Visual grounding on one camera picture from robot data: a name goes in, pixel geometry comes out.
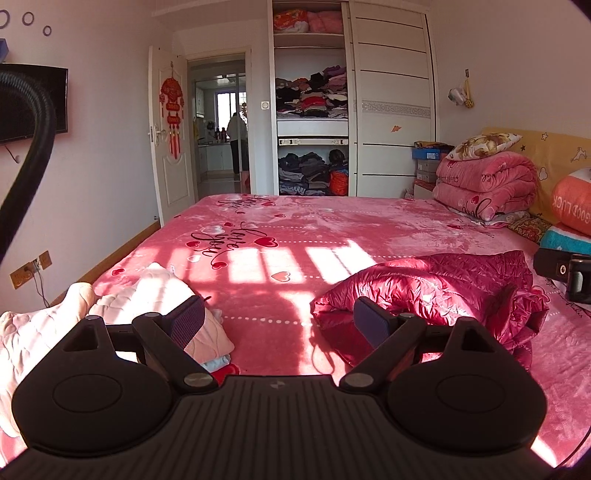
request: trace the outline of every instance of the headboard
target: headboard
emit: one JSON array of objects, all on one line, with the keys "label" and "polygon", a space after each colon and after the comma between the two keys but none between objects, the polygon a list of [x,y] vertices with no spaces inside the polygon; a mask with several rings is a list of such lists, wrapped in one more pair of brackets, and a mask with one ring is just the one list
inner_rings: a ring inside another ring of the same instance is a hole
[{"label": "headboard", "polygon": [[482,130],[482,133],[493,132],[511,132],[523,137],[510,150],[530,158],[538,170],[540,186],[530,213],[556,224],[558,219],[552,212],[552,190],[559,180],[570,173],[591,167],[591,139],[515,128],[486,127]]}]

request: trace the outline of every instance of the pink bedsheet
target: pink bedsheet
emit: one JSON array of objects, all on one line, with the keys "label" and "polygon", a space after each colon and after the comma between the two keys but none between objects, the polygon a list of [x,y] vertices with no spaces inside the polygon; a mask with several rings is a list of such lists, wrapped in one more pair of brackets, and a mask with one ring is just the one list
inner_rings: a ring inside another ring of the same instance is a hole
[{"label": "pink bedsheet", "polygon": [[[442,252],[520,249],[531,268],[537,248],[434,200],[222,195],[171,220],[104,273],[95,290],[114,293],[158,262],[222,309],[236,345],[232,362],[243,374],[332,374],[338,381],[345,366],[313,326],[309,306],[334,283],[379,262]],[[548,397],[540,440],[555,463],[589,424],[591,323],[545,279],[534,275],[534,285],[550,299],[531,373]]]}]

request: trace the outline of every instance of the orange bag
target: orange bag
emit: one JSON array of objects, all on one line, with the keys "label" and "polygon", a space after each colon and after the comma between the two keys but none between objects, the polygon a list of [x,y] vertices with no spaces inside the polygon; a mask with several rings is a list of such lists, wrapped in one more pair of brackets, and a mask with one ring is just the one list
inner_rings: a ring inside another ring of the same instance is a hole
[{"label": "orange bag", "polygon": [[349,176],[339,171],[330,172],[329,188],[335,195],[346,196],[349,193]]},{"label": "orange bag", "polygon": [[[306,25],[298,24],[298,22],[305,22]],[[308,31],[308,12],[301,8],[294,10],[288,10],[279,14],[273,15],[273,30],[276,32],[281,31],[301,31],[305,33]]]}]

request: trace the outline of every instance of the sliding wardrobe door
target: sliding wardrobe door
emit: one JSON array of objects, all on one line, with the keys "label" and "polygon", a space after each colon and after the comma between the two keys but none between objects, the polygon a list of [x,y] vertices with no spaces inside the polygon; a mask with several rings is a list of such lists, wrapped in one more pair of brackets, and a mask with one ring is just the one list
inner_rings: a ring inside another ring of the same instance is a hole
[{"label": "sliding wardrobe door", "polygon": [[412,190],[417,140],[434,140],[434,87],[423,14],[351,4],[358,100],[358,195]]}]

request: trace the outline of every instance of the pink comforter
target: pink comforter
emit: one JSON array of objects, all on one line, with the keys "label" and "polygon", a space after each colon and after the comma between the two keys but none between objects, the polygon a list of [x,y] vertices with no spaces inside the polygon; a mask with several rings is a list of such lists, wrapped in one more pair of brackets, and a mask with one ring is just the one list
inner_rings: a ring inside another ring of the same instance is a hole
[{"label": "pink comforter", "polygon": [[484,221],[499,213],[527,210],[537,188],[535,166],[515,152],[480,160],[444,159],[437,177],[435,199]]},{"label": "pink comforter", "polygon": [[521,251],[497,255],[437,254],[374,265],[352,275],[311,304],[323,335],[355,366],[371,351],[353,325],[353,305],[369,297],[393,314],[412,312],[432,325],[473,317],[531,365],[531,339],[548,313]]}]

